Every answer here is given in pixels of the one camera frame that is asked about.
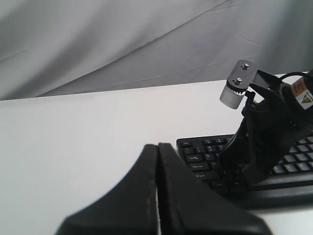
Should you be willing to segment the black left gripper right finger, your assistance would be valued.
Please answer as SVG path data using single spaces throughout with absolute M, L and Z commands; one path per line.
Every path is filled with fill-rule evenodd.
M 263 219 L 196 180 L 169 143 L 159 143 L 157 196 L 163 235 L 268 235 Z

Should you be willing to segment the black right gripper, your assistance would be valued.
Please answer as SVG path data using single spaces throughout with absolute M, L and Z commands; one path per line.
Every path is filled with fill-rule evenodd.
M 269 177 L 291 146 L 313 133 L 313 72 L 291 72 L 278 78 L 257 71 L 249 79 L 243 120 L 223 147 L 218 161 L 238 171 L 249 184 Z

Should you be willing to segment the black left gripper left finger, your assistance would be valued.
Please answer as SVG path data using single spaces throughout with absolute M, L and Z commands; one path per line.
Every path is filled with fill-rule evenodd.
M 103 197 L 68 216 L 62 235 L 156 235 L 157 146 L 144 146 L 124 178 Z

